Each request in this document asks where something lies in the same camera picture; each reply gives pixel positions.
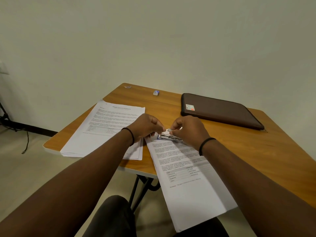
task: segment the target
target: bracelet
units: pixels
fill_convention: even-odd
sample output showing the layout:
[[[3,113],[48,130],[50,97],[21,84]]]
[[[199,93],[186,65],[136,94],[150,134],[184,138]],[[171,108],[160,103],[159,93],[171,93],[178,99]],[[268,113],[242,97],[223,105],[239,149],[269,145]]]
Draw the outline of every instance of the bracelet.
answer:
[[[132,135],[133,143],[132,143],[130,146],[134,145],[135,138],[134,138],[133,132],[132,132],[130,129],[128,129],[127,127],[124,127],[124,128],[122,128],[121,130],[124,130],[124,129],[128,130],[128,131],[131,133],[131,135]]]
[[[202,144],[201,144],[201,146],[200,146],[200,148],[199,148],[199,151],[198,151],[199,155],[203,155],[203,153],[202,153],[202,148],[203,148],[203,146],[205,145],[205,143],[208,142],[208,141],[210,141],[210,140],[215,140],[215,138],[210,137],[210,138],[207,138],[206,140],[204,140],[204,141],[202,142]]]

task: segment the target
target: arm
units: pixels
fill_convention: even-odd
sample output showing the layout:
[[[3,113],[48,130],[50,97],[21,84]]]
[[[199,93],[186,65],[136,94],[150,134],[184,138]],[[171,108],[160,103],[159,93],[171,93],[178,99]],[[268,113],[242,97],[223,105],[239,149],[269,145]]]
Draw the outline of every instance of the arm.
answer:
[[[165,130],[147,114],[128,128],[135,142]],[[61,171],[0,223],[0,236],[74,236],[93,211],[131,143],[131,133],[122,130]]]
[[[171,135],[183,139],[196,150],[210,137],[197,117],[180,117],[171,129]],[[208,141],[202,153],[222,179],[256,235],[315,235],[316,209],[305,201],[251,167],[217,140]]]

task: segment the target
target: power cord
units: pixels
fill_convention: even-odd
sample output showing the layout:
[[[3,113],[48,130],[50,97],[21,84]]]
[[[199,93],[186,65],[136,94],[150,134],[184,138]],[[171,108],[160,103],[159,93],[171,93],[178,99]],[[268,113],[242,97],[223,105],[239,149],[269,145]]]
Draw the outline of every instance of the power cord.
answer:
[[[4,124],[2,123],[1,119],[0,119],[0,125],[2,125],[3,127],[6,127],[6,128],[9,129],[9,130],[15,131],[15,132],[17,132],[17,131],[26,131],[26,134],[27,134],[27,144],[26,144],[25,150],[22,151],[22,153],[21,153],[21,154],[24,154],[24,153],[26,152],[27,148],[28,148],[28,144],[30,143],[30,138],[29,138],[29,136],[28,136],[28,131],[27,131],[25,128],[23,128],[23,129],[15,129],[15,128],[6,126],[6,125],[4,125]]]

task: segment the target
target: white paper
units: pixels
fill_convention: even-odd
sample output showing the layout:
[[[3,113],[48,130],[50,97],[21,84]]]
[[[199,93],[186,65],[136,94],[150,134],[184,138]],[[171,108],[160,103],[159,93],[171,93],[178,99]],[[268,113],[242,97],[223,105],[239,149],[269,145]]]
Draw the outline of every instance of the white paper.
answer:
[[[63,156],[84,157],[143,113],[144,107],[118,105],[100,100],[60,152]],[[142,160],[142,141],[129,147],[123,158]]]
[[[156,136],[146,142],[177,232],[237,207],[214,168],[194,148]]]

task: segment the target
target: tile floor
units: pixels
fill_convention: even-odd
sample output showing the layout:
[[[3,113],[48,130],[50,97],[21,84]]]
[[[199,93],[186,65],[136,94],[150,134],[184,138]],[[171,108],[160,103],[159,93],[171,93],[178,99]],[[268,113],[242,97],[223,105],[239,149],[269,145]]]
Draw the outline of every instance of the tile floor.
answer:
[[[30,133],[29,148],[22,155],[26,146],[26,132],[14,132],[0,126],[0,221],[45,182],[76,161],[45,152],[42,145],[48,139],[47,136]],[[135,178],[134,174],[116,171],[96,209],[111,195],[129,199]],[[76,237],[82,236],[96,209]],[[148,191],[135,214],[138,237],[175,234],[161,189]],[[230,237],[255,236],[238,208],[219,216],[219,219]]]

